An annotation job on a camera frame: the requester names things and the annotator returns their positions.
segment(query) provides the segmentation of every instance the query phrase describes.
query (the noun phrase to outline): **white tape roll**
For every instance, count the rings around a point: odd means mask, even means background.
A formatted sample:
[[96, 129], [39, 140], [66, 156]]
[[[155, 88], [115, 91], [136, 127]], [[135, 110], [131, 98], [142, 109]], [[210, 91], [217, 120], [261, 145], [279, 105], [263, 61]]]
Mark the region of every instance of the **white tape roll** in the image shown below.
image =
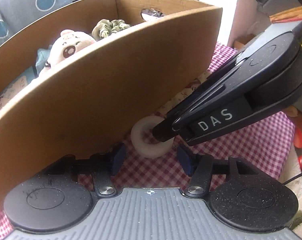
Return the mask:
[[174, 138], [157, 144], [147, 144], [142, 140], [142, 132], [147, 129], [152, 129], [164, 119], [159, 116], [147, 116], [138, 121], [131, 130], [132, 144], [139, 155], [155, 159], [166, 154], [172, 147]]

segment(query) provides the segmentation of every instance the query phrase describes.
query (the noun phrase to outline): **hole in cardboard box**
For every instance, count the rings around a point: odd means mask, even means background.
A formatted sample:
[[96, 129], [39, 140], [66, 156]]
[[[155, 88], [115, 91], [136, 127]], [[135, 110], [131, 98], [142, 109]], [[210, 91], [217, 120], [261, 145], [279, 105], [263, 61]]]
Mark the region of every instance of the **hole in cardboard box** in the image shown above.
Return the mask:
[[147, 9], [142, 9], [141, 16], [145, 21], [150, 21], [153, 19], [161, 18], [165, 16], [165, 14], [159, 10], [147, 8]]

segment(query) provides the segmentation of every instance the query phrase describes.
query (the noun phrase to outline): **black cable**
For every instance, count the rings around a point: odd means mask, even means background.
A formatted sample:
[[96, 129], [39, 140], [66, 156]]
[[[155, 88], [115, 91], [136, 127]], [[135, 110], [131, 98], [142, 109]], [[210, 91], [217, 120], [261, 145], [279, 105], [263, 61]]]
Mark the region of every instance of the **black cable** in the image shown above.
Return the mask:
[[286, 185], [286, 184], [290, 183], [291, 181], [293, 181], [293, 180], [295, 180], [295, 179], [297, 179], [299, 177], [302, 177], [302, 172], [300, 174], [294, 176], [293, 178], [287, 180], [286, 182], [284, 182], [283, 185]]

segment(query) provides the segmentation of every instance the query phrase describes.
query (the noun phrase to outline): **metal screw head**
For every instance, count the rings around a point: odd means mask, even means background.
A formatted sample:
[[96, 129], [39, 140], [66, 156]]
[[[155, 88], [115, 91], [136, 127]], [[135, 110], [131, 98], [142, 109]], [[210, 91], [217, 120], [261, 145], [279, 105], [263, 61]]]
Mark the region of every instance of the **metal screw head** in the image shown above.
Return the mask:
[[114, 192], [115, 189], [113, 187], [106, 186], [106, 187], [99, 188], [99, 193], [102, 195], [111, 195]]
[[188, 188], [188, 192], [191, 194], [201, 194], [203, 189], [199, 186], [191, 186]]

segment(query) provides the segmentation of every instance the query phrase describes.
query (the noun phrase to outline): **blue circle pattern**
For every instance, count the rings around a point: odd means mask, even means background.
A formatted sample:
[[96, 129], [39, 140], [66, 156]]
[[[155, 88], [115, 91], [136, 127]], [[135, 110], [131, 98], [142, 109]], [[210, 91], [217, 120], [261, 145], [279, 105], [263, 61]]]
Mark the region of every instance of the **blue circle pattern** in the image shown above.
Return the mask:
[[8, 35], [8, 26], [5, 22], [0, 21], [0, 38]]
[[47, 11], [54, 5], [55, 0], [37, 0], [36, 5], [40, 10]]

